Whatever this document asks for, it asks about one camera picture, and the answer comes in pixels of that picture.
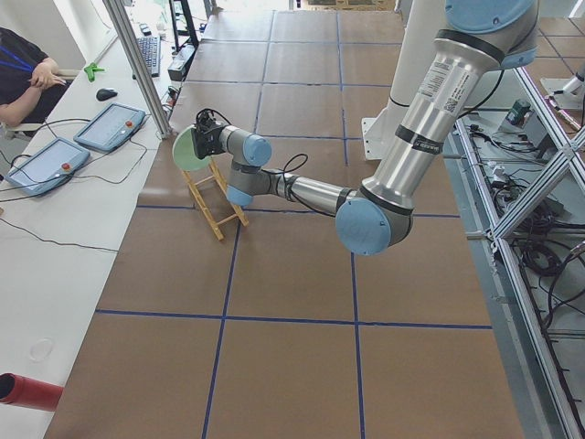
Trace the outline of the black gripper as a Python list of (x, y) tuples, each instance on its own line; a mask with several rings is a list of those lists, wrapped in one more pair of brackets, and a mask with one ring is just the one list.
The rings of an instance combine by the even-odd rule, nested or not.
[(220, 134), (224, 129), (222, 123), (216, 123), (211, 127), (196, 125), (193, 133), (194, 152), (198, 159), (204, 159), (211, 155), (224, 153), (224, 147), (220, 141)]

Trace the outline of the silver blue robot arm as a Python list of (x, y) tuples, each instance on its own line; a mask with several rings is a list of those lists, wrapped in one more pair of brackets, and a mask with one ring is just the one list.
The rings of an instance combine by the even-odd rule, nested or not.
[(268, 169), (270, 143), (211, 109), (197, 113), (190, 131), (194, 154), (201, 160), (230, 155), (230, 203), (245, 207), (263, 195), (298, 202), (332, 216), (339, 240), (351, 252), (383, 252), (410, 233), (413, 195), (478, 81), (489, 71), (534, 59), (538, 9), (536, 1), (414, 2), (397, 70), (406, 111), (393, 123), (390, 113), (398, 104), (389, 102), (367, 120), (364, 136), (380, 146), (382, 158), (356, 189)]

